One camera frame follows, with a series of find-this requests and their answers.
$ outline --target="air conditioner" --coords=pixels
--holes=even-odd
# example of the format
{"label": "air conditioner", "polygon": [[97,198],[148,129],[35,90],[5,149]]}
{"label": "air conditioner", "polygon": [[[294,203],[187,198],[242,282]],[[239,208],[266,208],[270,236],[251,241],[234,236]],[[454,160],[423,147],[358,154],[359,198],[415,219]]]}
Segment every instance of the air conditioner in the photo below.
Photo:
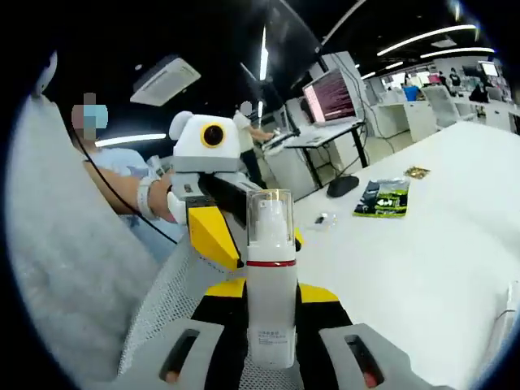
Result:
{"label": "air conditioner", "polygon": [[162,106],[200,78],[201,74],[181,57],[169,55],[133,85],[130,102]]}

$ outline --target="wristband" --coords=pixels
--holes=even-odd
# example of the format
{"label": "wristband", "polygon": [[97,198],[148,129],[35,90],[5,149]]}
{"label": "wristband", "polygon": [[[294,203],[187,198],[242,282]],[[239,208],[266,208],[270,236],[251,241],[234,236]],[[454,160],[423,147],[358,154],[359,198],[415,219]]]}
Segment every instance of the wristband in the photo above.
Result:
{"label": "wristband", "polygon": [[154,215],[148,204],[148,197],[150,195],[150,186],[154,181],[159,181],[158,178],[153,176],[145,176],[139,182],[139,188],[137,189],[137,207],[139,211],[146,219],[158,219]]}

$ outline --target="black desk leg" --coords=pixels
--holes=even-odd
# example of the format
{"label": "black desk leg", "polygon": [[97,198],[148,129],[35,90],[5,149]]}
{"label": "black desk leg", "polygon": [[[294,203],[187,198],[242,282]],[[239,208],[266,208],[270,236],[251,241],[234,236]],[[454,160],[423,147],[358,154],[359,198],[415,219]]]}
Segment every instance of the black desk leg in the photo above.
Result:
{"label": "black desk leg", "polygon": [[368,167],[368,162],[366,161],[365,151],[363,150],[363,145],[361,143],[361,139],[359,138],[358,130],[354,129],[351,133],[352,137],[354,137],[354,144],[356,144],[357,154],[359,154],[361,166],[363,168]]}
{"label": "black desk leg", "polygon": [[309,165],[310,175],[314,179],[314,182],[318,185],[318,188],[322,189],[323,188],[322,181],[319,179],[318,171],[316,171],[316,167],[314,166],[314,164],[312,163],[312,160],[310,159],[309,152],[307,151],[306,148],[302,148],[301,150],[303,151],[303,155],[305,156],[307,165]]}

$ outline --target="bottle label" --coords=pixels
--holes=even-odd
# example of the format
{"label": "bottle label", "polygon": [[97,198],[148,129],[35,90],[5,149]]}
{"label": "bottle label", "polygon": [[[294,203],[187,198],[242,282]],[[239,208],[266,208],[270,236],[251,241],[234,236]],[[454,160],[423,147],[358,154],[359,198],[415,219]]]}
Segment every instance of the bottle label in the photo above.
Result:
{"label": "bottle label", "polygon": [[288,337],[281,331],[258,331],[258,343],[260,345],[284,345],[288,343]]}

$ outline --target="small packet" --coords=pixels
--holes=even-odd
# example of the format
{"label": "small packet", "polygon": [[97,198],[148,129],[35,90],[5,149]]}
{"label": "small packet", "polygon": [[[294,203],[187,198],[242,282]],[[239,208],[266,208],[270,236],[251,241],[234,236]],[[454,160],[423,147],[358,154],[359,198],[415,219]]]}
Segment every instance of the small packet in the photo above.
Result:
{"label": "small packet", "polygon": [[319,232],[325,232],[329,228],[336,225],[337,220],[337,215],[335,213],[323,211],[316,215],[316,218],[314,219],[310,228]]}
{"label": "small packet", "polygon": [[369,181],[365,192],[354,210],[361,217],[404,217],[408,210],[410,180]]}
{"label": "small packet", "polygon": [[430,173],[429,169],[424,169],[424,168],[420,168],[420,167],[411,167],[406,170],[405,175],[409,176],[409,177],[413,177],[414,179],[422,179],[428,173]]}

